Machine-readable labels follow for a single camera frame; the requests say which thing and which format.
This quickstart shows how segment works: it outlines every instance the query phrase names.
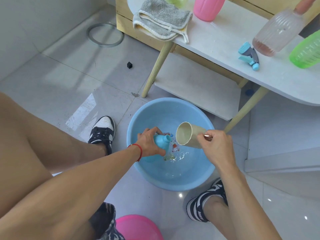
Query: person's left hand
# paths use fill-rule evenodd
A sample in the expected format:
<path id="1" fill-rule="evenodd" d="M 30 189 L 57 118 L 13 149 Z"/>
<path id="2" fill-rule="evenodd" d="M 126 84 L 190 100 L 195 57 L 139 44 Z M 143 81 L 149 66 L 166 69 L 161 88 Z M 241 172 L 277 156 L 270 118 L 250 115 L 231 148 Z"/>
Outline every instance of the person's left hand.
<path id="1" fill-rule="evenodd" d="M 138 140 L 135 144 L 141 146 L 142 157 L 153 156 L 155 154 L 165 156 L 166 150 L 158 147 L 153 140 L 153 136 L 155 135 L 155 133 L 163 135 L 158 127 L 153 127 L 152 129 L 146 128 L 143 133 L 138 134 Z"/>

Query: hand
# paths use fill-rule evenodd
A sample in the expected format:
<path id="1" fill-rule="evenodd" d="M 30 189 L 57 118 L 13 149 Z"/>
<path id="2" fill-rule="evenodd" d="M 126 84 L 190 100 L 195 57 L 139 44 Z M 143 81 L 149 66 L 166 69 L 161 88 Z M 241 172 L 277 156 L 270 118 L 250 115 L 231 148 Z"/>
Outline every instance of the hand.
<path id="1" fill-rule="evenodd" d="M 153 136 L 155 133 L 163 135 L 158 127 L 153 127 L 152 129 L 146 128 L 144 132 L 138 134 L 138 140 L 135 144 L 138 144 L 142 148 L 142 157 L 153 156 L 155 154 L 160 154 L 165 156 L 166 150 L 161 149 L 155 144 Z"/>
<path id="2" fill-rule="evenodd" d="M 237 168 L 231 136 L 222 130 L 212 129 L 206 134 L 212 136 L 212 141 L 207 141 L 202 133 L 198 134 L 197 139 L 209 161 L 219 171 Z"/>

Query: lower shelf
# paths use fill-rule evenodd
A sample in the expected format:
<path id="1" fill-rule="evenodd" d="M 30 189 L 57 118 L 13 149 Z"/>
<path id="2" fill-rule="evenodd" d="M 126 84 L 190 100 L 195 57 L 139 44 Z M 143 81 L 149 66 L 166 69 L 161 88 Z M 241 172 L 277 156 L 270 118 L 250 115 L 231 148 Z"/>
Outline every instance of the lower shelf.
<path id="1" fill-rule="evenodd" d="M 224 120 L 238 113 L 237 83 L 179 54 L 169 53 L 154 84 Z"/>

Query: plastic bottle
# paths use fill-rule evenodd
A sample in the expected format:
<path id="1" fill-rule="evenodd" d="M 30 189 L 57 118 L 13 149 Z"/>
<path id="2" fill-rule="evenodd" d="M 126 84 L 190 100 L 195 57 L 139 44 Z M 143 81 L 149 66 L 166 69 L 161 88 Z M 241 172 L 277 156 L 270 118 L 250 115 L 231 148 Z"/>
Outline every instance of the plastic bottle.
<path id="1" fill-rule="evenodd" d="M 177 8 L 183 8 L 188 0 L 166 0 L 166 2 L 175 5 Z"/>
<path id="2" fill-rule="evenodd" d="M 308 68 L 320 62 L 320 30 L 300 42 L 290 53 L 290 61 L 299 68 Z"/>
<path id="3" fill-rule="evenodd" d="M 225 0 L 195 0 L 193 13 L 197 18 L 211 22 L 220 12 Z"/>
<path id="4" fill-rule="evenodd" d="M 274 15 L 254 37 L 254 48 L 265 56 L 274 56 L 304 28 L 302 15 L 315 0 L 301 0 L 295 9 L 285 9 Z"/>
<path id="5" fill-rule="evenodd" d="M 155 135 L 153 136 L 154 143 L 161 149 L 165 149 L 165 152 L 168 151 L 171 137 L 169 135 Z"/>

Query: gray ring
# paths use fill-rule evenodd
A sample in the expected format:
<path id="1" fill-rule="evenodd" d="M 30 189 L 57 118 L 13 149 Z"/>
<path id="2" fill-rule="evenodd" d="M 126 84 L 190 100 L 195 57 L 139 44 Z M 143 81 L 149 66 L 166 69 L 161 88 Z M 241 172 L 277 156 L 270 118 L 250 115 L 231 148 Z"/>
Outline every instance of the gray ring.
<path id="1" fill-rule="evenodd" d="M 102 26 L 111 26 L 112 28 L 114 28 L 115 30 L 117 30 L 117 26 L 112 24 L 112 23 L 107 23 L 107 24 L 103 24 L 103 23 L 98 23 L 98 24 L 93 24 L 91 25 L 88 29 L 87 29 L 87 38 L 88 40 L 90 40 L 93 44 L 98 45 L 99 47 L 104 47 L 104 48 L 111 48 L 111 47 L 115 47 L 118 44 L 120 44 L 122 42 L 122 40 L 124 39 L 124 35 L 123 32 L 121 32 L 120 30 L 118 30 L 120 32 L 120 40 L 118 40 L 117 42 L 113 43 L 113 44 L 104 44 L 104 43 L 100 43 L 97 40 L 95 40 L 93 38 L 93 36 L 90 34 L 90 31 L 96 27 L 102 27 Z"/>

